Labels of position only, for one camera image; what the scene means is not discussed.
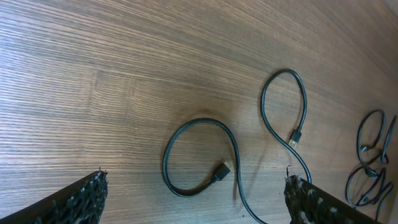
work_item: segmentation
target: wire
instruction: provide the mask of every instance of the wire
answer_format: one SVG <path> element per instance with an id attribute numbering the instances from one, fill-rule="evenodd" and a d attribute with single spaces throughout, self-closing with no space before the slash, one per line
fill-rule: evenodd
<path id="1" fill-rule="evenodd" d="M 381 124 L 380 124 L 380 128 L 379 128 L 379 133 L 376 137 L 376 139 L 374 140 L 373 144 L 371 146 L 368 145 L 361 145 L 361 136 L 362 136 L 362 130 L 363 130 L 363 126 L 365 124 L 365 122 L 368 120 L 368 118 L 373 115 L 379 113 L 381 115 Z M 365 162 L 363 160 L 362 157 L 362 152 L 365 151 L 369 151 L 371 149 L 374 149 L 377 145 L 377 143 L 379 142 L 383 131 L 384 131 L 384 124 L 386 122 L 386 115 L 385 112 L 383 110 L 374 110 L 371 111 L 369 114 L 367 114 L 364 119 L 362 120 L 361 124 L 359 125 L 358 128 L 358 134 L 356 136 L 356 152 L 358 155 L 358 159 L 361 163 L 361 166 L 358 167 L 357 169 L 355 169 L 348 177 L 347 180 L 347 184 L 346 184 L 346 199 L 348 201 L 348 203 L 350 205 L 352 205 L 353 207 L 363 207 L 369 204 L 377 204 L 379 201 L 379 205 L 377 206 L 377 210 L 376 210 L 376 217 L 375 220 L 377 221 L 379 218 L 379 213 L 380 213 L 380 209 L 381 209 L 381 205 L 384 202 L 384 199 L 386 199 L 386 197 L 392 192 L 392 189 L 394 188 L 393 183 L 390 181 L 387 184 L 385 184 L 386 182 L 386 168 L 383 167 L 380 171 L 380 173 L 377 173 L 377 171 L 375 171 L 374 169 L 370 168 L 370 165 L 373 164 L 377 159 L 380 159 L 380 163 L 381 164 L 388 164 L 389 160 L 387 157 L 387 153 L 386 153 L 386 149 L 390 143 L 391 140 L 391 135 L 392 132 L 394 130 L 395 127 L 395 123 L 396 123 L 396 119 L 397 119 L 397 115 L 394 116 L 394 118 L 391 121 L 391 124 L 388 128 L 387 131 L 387 136 L 386 139 L 384 140 L 384 144 L 382 149 L 380 150 L 379 154 L 376 155 L 375 157 L 373 157 L 371 160 Z M 352 183 L 352 180 L 355 176 L 355 174 L 357 174 L 360 170 L 364 169 L 365 173 L 368 175 L 368 177 L 375 177 L 376 180 L 373 182 L 373 184 L 370 186 L 370 188 L 368 188 L 368 190 L 365 192 L 365 194 L 363 194 L 359 200 L 354 203 L 350 197 L 349 197 L 349 187 Z M 376 188 L 376 186 L 378 185 L 378 183 L 380 184 L 379 190 L 377 191 L 377 194 L 373 197 L 373 198 L 369 198 L 370 193 Z"/>
<path id="2" fill-rule="evenodd" d="M 264 120 L 265 125 L 267 126 L 268 130 L 271 132 L 271 134 L 282 144 L 284 145 L 290 152 L 292 152 L 294 154 L 294 156 L 298 159 L 298 161 L 300 161 L 301 165 L 303 166 L 305 173 L 307 175 L 307 180 L 309 183 L 312 182 L 311 180 L 311 175 L 310 175 L 310 171 L 308 169 L 308 167 L 305 165 L 304 161 L 302 160 L 302 158 L 297 154 L 297 152 L 290 146 L 288 145 L 285 141 L 283 141 L 283 139 L 273 130 L 273 128 L 271 127 L 271 125 L 269 124 L 268 120 L 267 120 L 267 116 L 265 113 L 265 97 L 266 97 L 266 90 L 269 86 L 269 84 L 271 83 L 271 81 L 273 81 L 273 79 L 275 77 L 277 77 L 278 75 L 280 75 L 281 73 L 290 73 L 291 75 L 293 75 L 296 80 L 297 83 L 300 87 L 301 90 L 301 94 L 303 96 L 303 112 L 302 112 L 302 117 L 300 119 L 300 123 L 297 126 L 297 129 L 294 131 L 294 134 L 292 136 L 292 139 L 295 141 L 295 143 L 297 143 L 300 139 L 301 136 L 301 128 L 303 126 L 303 122 L 305 119 L 305 115 L 307 113 L 307 96 L 305 94 L 305 88 L 303 85 L 303 82 L 301 81 L 299 75 L 293 71 L 293 70 L 281 70 L 279 72 L 277 72 L 275 75 L 273 75 L 264 85 L 264 88 L 262 90 L 262 94 L 261 94 L 261 115 L 262 118 Z M 243 186 L 242 186 L 242 178 L 241 178 L 241 160 L 240 160 L 240 156 L 239 156 L 239 149 L 238 149 L 238 144 L 236 143 L 235 137 L 233 136 L 233 133 L 231 132 L 231 130 L 225 125 L 223 124 L 221 121 L 218 121 L 216 119 L 212 119 L 212 118 L 198 118 L 198 119 L 193 119 L 191 121 L 188 121 L 187 123 L 183 124 L 181 127 L 179 127 L 176 132 L 174 132 L 174 134 L 172 135 L 172 137 L 170 138 L 165 152 L 164 152 L 164 156 L 163 156 L 163 166 L 162 166 L 162 175 L 163 175 L 163 179 L 164 182 L 166 183 L 167 187 L 170 189 L 171 192 L 173 192 L 173 194 L 180 196 L 180 197 L 191 197 L 194 195 L 199 194 L 200 192 L 202 192 L 203 190 L 205 190 L 207 187 L 209 187 L 212 183 L 216 182 L 217 180 L 221 180 L 226 174 L 223 174 L 223 176 L 221 178 L 217 178 L 217 173 L 219 170 L 216 170 L 216 174 L 213 177 L 208 178 L 207 180 L 204 181 L 204 184 L 199 185 L 198 187 L 195 187 L 194 189 L 189 189 L 189 190 L 184 190 L 184 189 L 179 189 L 176 186 L 174 186 L 170 179 L 169 179 L 169 175 L 167 173 L 167 161 L 169 159 L 169 155 L 171 152 L 171 149 L 173 147 L 174 142 L 177 140 L 177 138 L 180 136 L 180 134 L 182 134 L 184 131 L 186 131 L 188 128 L 196 125 L 196 124 L 201 124 L 201 123 L 208 123 L 208 124 L 214 124 L 219 126 L 221 129 L 223 129 L 229 139 L 231 140 L 232 146 L 233 146 L 233 150 L 234 150 L 234 155 L 235 155 L 235 168 L 236 168 L 236 181 L 238 183 L 238 189 L 239 189 L 239 195 L 241 197 L 242 203 L 244 205 L 244 207 L 246 208 L 246 210 L 248 211 L 248 213 L 253 217 L 253 219 L 255 219 L 255 221 L 257 221 L 258 223 L 263 223 L 263 224 L 267 224 L 266 222 L 262 221 L 250 208 L 250 206 L 248 205 L 246 198 L 244 196 L 244 192 L 243 192 Z"/>

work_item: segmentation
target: brown wood tabletop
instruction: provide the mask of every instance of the brown wood tabletop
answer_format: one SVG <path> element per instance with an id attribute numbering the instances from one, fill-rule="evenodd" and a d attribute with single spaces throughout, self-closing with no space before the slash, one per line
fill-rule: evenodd
<path id="1" fill-rule="evenodd" d="M 0 217 L 101 166 L 109 172 L 101 223 L 254 223 L 232 173 L 193 198 L 162 180 L 169 137 L 206 116 L 236 136 L 254 212 L 289 223 L 285 168 L 303 169 L 259 113 L 262 85 L 281 68 L 307 89 L 296 149 L 313 183 L 345 202 L 360 121 L 375 108 L 388 121 L 398 113 L 397 47 L 398 17 L 384 1 L 1 0 Z M 292 77 L 272 83 L 266 108 L 288 139 L 300 113 Z M 377 128 L 367 125 L 365 142 Z M 394 181 L 396 133 L 387 150 Z M 172 182 L 194 187 L 218 161 L 232 164 L 228 141 L 205 124 L 183 133 L 169 159 Z M 374 217 L 376 206 L 360 210 Z"/>

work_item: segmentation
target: wooden surface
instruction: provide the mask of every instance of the wooden surface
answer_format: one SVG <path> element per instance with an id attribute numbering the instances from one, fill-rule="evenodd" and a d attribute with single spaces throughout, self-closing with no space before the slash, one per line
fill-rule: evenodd
<path id="1" fill-rule="evenodd" d="M 397 46 L 398 18 L 383 1 L 2 0 L 0 217 L 101 166 L 109 172 L 102 223 L 254 223 L 232 174 L 193 198 L 163 183 L 171 134 L 208 116 L 237 138 L 252 209 L 289 223 L 285 168 L 303 170 L 259 114 L 262 85 L 281 68 L 296 70 L 307 89 L 297 151 L 313 183 L 344 200 L 363 116 L 398 113 Z M 299 108 L 294 79 L 282 75 L 269 88 L 267 114 L 285 139 Z M 387 152 L 394 180 L 396 133 Z M 170 178 L 196 186 L 231 156 L 222 130 L 197 126 L 173 148 Z M 374 217 L 375 207 L 361 211 Z"/>

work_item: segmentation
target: cable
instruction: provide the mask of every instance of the cable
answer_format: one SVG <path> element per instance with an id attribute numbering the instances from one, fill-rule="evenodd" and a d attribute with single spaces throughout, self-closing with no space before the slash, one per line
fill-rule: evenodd
<path id="1" fill-rule="evenodd" d="M 373 115 L 379 113 L 381 115 L 381 124 L 380 124 L 380 128 L 379 128 L 379 133 L 376 137 L 376 139 L 374 140 L 373 144 L 371 146 L 368 145 L 361 145 L 361 136 L 362 136 L 362 130 L 363 130 L 363 126 L 365 124 L 365 122 L 368 120 L 368 118 Z M 381 205 L 384 202 L 384 199 L 386 199 L 386 197 L 391 193 L 392 189 L 394 188 L 394 185 L 392 184 L 392 182 L 388 182 L 386 185 L 385 181 L 386 181 L 386 168 L 383 167 L 380 171 L 380 173 L 377 173 L 377 171 L 375 171 L 374 169 L 370 168 L 370 165 L 373 164 L 377 159 L 380 159 L 381 164 L 388 164 L 389 160 L 387 157 L 387 153 L 386 153 L 386 149 L 390 143 L 391 140 L 391 135 L 392 132 L 394 130 L 395 127 L 395 123 L 396 123 L 396 119 L 397 119 L 397 115 L 394 116 L 394 118 L 391 121 L 391 124 L 387 130 L 387 136 L 386 139 L 384 140 L 384 144 L 382 149 L 380 150 L 380 153 L 378 155 L 376 155 L 375 157 L 373 157 L 371 160 L 365 162 L 362 158 L 362 152 L 374 149 L 377 145 L 377 143 L 379 142 L 383 131 L 384 131 L 384 124 L 386 122 L 386 115 L 385 112 L 383 110 L 374 110 L 371 111 L 369 114 L 367 114 L 364 119 L 362 120 L 361 124 L 359 125 L 358 128 L 358 134 L 356 136 L 356 152 L 358 155 L 358 159 L 361 163 L 361 166 L 358 167 L 357 169 L 355 169 L 348 177 L 347 180 L 347 184 L 346 184 L 346 199 L 348 201 L 348 203 L 350 205 L 352 205 L 353 207 L 363 207 L 365 205 L 369 205 L 369 204 L 377 204 L 378 201 L 380 201 L 379 205 L 377 206 L 377 210 L 376 210 L 376 217 L 375 220 L 377 221 L 379 218 L 379 213 L 380 213 L 380 209 L 381 209 Z M 366 175 L 368 175 L 368 177 L 375 177 L 376 180 L 373 182 L 373 184 L 370 186 L 370 188 L 368 188 L 368 190 L 365 192 L 365 194 L 363 194 L 359 200 L 354 203 L 350 197 L 349 197 L 349 187 L 351 185 L 351 182 L 355 176 L 355 174 L 357 174 L 360 170 L 364 169 Z M 373 197 L 369 199 L 369 194 L 376 188 L 376 186 L 378 185 L 378 183 L 381 181 L 379 190 L 377 191 L 377 194 Z"/>
<path id="2" fill-rule="evenodd" d="M 290 140 L 290 144 L 287 144 L 285 141 L 283 141 L 283 139 L 273 130 L 273 128 L 271 127 L 271 125 L 269 124 L 268 120 L 267 120 L 267 116 L 265 113 L 265 97 L 266 97 L 266 90 L 269 86 L 269 84 L 271 83 L 271 81 L 273 81 L 273 79 L 275 77 L 277 77 L 278 75 L 280 75 L 281 73 L 290 73 L 291 75 L 293 75 L 296 80 L 297 83 L 300 87 L 301 90 L 301 94 L 303 96 L 303 112 L 302 112 L 302 117 L 300 119 L 300 123 L 297 126 L 297 129 L 293 132 L 293 135 L 291 137 Z M 268 130 L 271 132 L 271 134 L 282 144 L 284 145 L 290 152 L 292 152 L 294 154 L 294 156 L 298 159 L 298 161 L 300 161 L 301 165 L 304 168 L 304 171 L 307 175 L 307 180 L 309 183 L 312 182 L 311 180 L 311 175 L 310 175 L 310 171 L 308 169 L 308 167 L 305 165 L 304 161 L 302 160 L 302 158 L 297 154 L 297 152 L 294 150 L 294 147 L 297 145 L 300 136 L 301 136 L 301 128 L 303 126 L 303 122 L 305 119 L 305 115 L 307 113 L 307 96 L 305 94 L 305 88 L 303 85 L 303 82 L 301 81 L 299 75 L 293 71 L 293 70 L 281 70 L 279 72 L 277 72 L 275 75 L 273 75 L 264 85 L 264 88 L 262 90 L 262 94 L 261 94 L 261 115 L 262 118 L 264 120 L 265 125 L 267 126 Z M 236 168 L 236 181 L 238 183 L 238 189 L 239 189 L 239 195 L 241 196 L 241 200 L 242 203 L 244 205 L 244 207 L 246 208 L 246 210 L 248 211 L 248 213 L 253 217 L 253 219 L 255 219 L 255 221 L 257 221 L 258 223 L 263 223 L 263 224 L 267 224 L 266 222 L 262 221 L 256 214 L 254 214 L 254 212 L 250 209 L 250 206 L 248 205 L 246 198 L 244 196 L 244 192 L 243 192 L 243 186 L 242 186 L 242 178 L 241 178 L 241 160 L 240 160 L 240 156 L 239 156 L 239 149 L 238 149 L 238 144 L 236 143 L 235 137 L 233 136 L 233 133 L 231 132 L 231 130 L 225 125 L 223 124 L 221 121 L 218 121 L 216 119 L 212 119 L 212 118 L 198 118 L 198 119 L 193 119 L 191 121 L 188 121 L 187 123 L 183 124 L 181 127 L 179 127 L 176 132 L 174 132 L 174 134 L 172 135 L 172 137 L 170 138 L 165 152 L 164 152 L 164 156 L 163 156 L 163 166 L 162 166 L 162 175 L 163 175 L 163 179 L 164 182 L 166 183 L 167 187 L 170 189 L 171 192 L 173 192 L 173 194 L 180 196 L 180 197 L 191 197 L 194 195 L 199 194 L 200 192 L 202 192 L 203 190 L 205 190 L 207 187 L 209 187 L 211 184 L 215 183 L 216 181 L 221 181 L 229 172 L 230 169 L 229 167 L 225 164 L 222 163 L 217 169 L 215 169 L 213 175 L 205 180 L 203 183 L 199 185 L 198 187 L 195 187 L 194 189 L 189 189 L 189 190 L 184 190 L 184 189 L 179 189 L 176 186 L 174 186 L 170 179 L 169 179 L 169 175 L 167 173 L 167 161 L 169 159 L 169 154 L 170 151 L 173 147 L 173 144 L 175 142 L 175 140 L 177 140 L 177 138 L 180 136 L 180 134 L 182 134 L 184 131 L 186 131 L 188 128 L 196 125 L 196 124 L 201 124 L 201 123 L 207 123 L 207 124 L 215 124 L 217 126 L 219 126 L 221 129 L 223 129 L 229 139 L 231 140 L 232 146 L 233 146 L 233 150 L 234 150 L 234 155 L 235 155 L 235 168 Z"/>

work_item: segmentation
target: black cable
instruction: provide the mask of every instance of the black cable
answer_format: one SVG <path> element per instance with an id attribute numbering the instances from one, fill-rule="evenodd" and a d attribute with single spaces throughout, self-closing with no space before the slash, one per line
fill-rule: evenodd
<path id="1" fill-rule="evenodd" d="M 365 124 L 365 122 L 368 120 L 368 118 L 373 115 L 379 113 L 381 115 L 381 124 L 380 124 L 380 129 L 379 129 L 379 133 L 376 137 L 376 139 L 374 140 L 373 144 L 371 146 L 368 145 L 361 145 L 361 136 L 362 136 L 362 130 L 363 130 L 363 126 Z M 358 134 L 356 137 L 356 152 L 358 155 L 358 159 L 361 163 L 361 166 L 358 167 L 357 169 L 355 169 L 348 177 L 347 180 L 347 184 L 346 184 L 346 199 L 348 201 L 348 203 L 350 205 L 352 205 L 353 207 L 363 207 L 365 205 L 369 205 L 369 204 L 377 204 L 379 201 L 379 205 L 377 206 L 377 210 L 376 210 L 376 217 L 375 220 L 377 221 L 379 218 L 379 213 L 380 213 L 380 208 L 381 205 L 384 202 L 384 199 L 386 199 L 386 197 L 392 192 L 392 189 L 394 188 L 394 185 L 392 184 L 392 182 L 388 182 L 385 185 L 385 181 L 386 181 L 386 168 L 383 167 L 380 171 L 380 173 L 377 173 L 377 171 L 375 171 L 374 169 L 370 168 L 370 165 L 373 164 L 377 159 L 380 159 L 380 162 L 382 164 L 388 164 L 389 160 L 387 157 L 387 153 L 386 153 L 386 149 L 390 143 L 391 140 L 391 135 L 392 132 L 394 130 L 394 126 L 396 123 L 396 119 L 397 116 L 395 115 L 394 118 L 391 121 L 391 124 L 389 126 L 389 129 L 387 131 L 387 136 L 386 139 L 384 140 L 384 144 L 382 149 L 380 150 L 379 154 L 376 155 L 375 157 L 373 157 L 371 160 L 365 162 L 362 158 L 362 152 L 364 151 L 368 151 L 371 149 L 374 149 L 377 145 L 377 143 L 379 142 L 383 131 L 384 131 L 384 124 L 386 122 L 385 119 L 386 115 L 385 112 L 383 110 L 374 110 L 371 111 L 369 114 L 367 114 L 364 119 L 362 120 L 361 124 L 359 125 L 358 128 Z M 373 182 L 373 184 L 370 186 L 370 188 L 368 188 L 368 190 L 365 192 L 365 194 L 363 194 L 359 200 L 354 203 L 350 197 L 349 197 L 349 187 L 351 185 L 351 182 L 355 176 L 355 174 L 357 174 L 360 170 L 364 169 L 366 175 L 368 175 L 368 177 L 375 177 L 376 180 Z M 377 191 L 377 194 L 373 197 L 373 198 L 369 198 L 369 194 L 376 188 L 376 186 L 379 184 L 380 182 L 380 187 L 379 190 Z"/>
<path id="2" fill-rule="evenodd" d="M 297 144 L 297 142 L 300 139 L 301 136 L 301 128 L 303 126 L 303 122 L 305 119 L 305 115 L 307 113 L 307 96 L 305 94 L 305 88 L 303 85 L 303 82 L 301 81 L 299 75 L 293 71 L 293 70 L 281 70 L 278 73 L 276 73 L 275 75 L 273 75 L 264 85 L 264 88 L 262 90 L 262 95 L 261 95 L 261 115 L 262 118 L 265 122 L 265 125 L 267 126 L 268 130 L 271 132 L 271 134 L 280 142 L 282 143 L 290 152 L 292 152 L 294 154 L 294 156 L 300 161 L 301 165 L 303 166 L 305 173 L 307 175 L 307 179 L 308 182 L 311 183 L 311 175 L 310 175 L 310 171 L 308 170 L 308 167 L 305 165 L 304 161 L 302 160 L 302 158 L 297 154 L 297 152 L 290 146 L 288 145 L 285 141 L 283 141 L 283 139 L 273 130 L 273 128 L 271 127 L 271 125 L 269 124 L 266 114 L 265 114 L 265 109 L 264 109 L 264 103 L 265 103 L 265 96 L 266 96 L 266 90 L 270 84 L 271 81 L 273 81 L 273 79 L 280 75 L 281 73 L 290 73 L 292 74 L 297 82 L 298 85 L 301 89 L 301 93 L 303 96 L 303 112 L 302 112 L 302 117 L 300 120 L 299 125 L 297 126 L 297 129 L 294 131 L 292 137 L 291 137 L 291 142 L 294 142 L 294 146 Z M 166 183 L 167 187 L 170 189 L 171 192 L 173 192 L 173 194 L 180 196 L 180 197 L 191 197 L 194 196 L 196 194 L 199 194 L 200 192 L 202 192 L 203 190 L 205 190 L 208 186 L 210 186 L 212 183 L 216 182 L 217 180 L 222 180 L 229 172 L 229 168 L 225 165 L 225 164 L 221 164 L 215 171 L 214 174 L 211 178 L 209 178 L 208 180 L 204 181 L 204 184 L 195 187 L 194 189 L 189 189 L 189 190 L 183 190 L 183 189 L 179 189 L 176 186 L 174 186 L 170 179 L 169 179 L 169 175 L 167 173 L 167 161 L 169 159 L 169 154 L 170 151 L 173 147 L 173 144 L 175 142 L 175 140 L 179 137 L 179 135 L 181 133 L 183 133 L 185 130 L 187 130 L 189 127 L 192 127 L 195 124 L 200 124 L 200 123 L 208 123 L 208 124 L 215 124 L 219 127 L 221 127 L 228 135 L 229 139 L 231 140 L 233 149 L 234 149 L 234 155 L 235 155 L 235 167 L 236 167 L 236 181 L 238 183 L 238 189 L 239 189 L 239 194 L 241 196 L 241 200 L 242 203 L 244 205 L 244 207 L 246 208 L 246 210 L 249 212 L 249 214 L 253 217 L 253 219 L 255 219 L 255 221 L 257 221 L 258 223 L 263 223 L 263 224 L 267 224 L 266 222 L 262 221 L 256 214 L 254 214 L 254 212 L 250 209 L 250 206 L 248 205 L 246 198 L 244 196 L 244 192 L 243 192 L 243 186 L 242 186 L 242 178 L 241 178 L 241 162 L 240 162 L 240 156 L 239 156 L 239 149 L 238 149 L 238 145 L 236 144 L 236 140 L 235 137 L 233 136 L 231 130 L 229 130 L 229 128 L 223 124 L 221 121 L 212 119 L 212 118 L 198 118 L 198 119 L 193 119 L 185 124 L 183 124 L 181 127 L 179 127 L 176 132 L 174 132 L 174 134 L 172 135 L 172 137 L 169 140 L 169 143 L 166 146 L 165 152 L 164 152 L 164 156 L 163 156 L 163 179 L 164 182 Z"/>

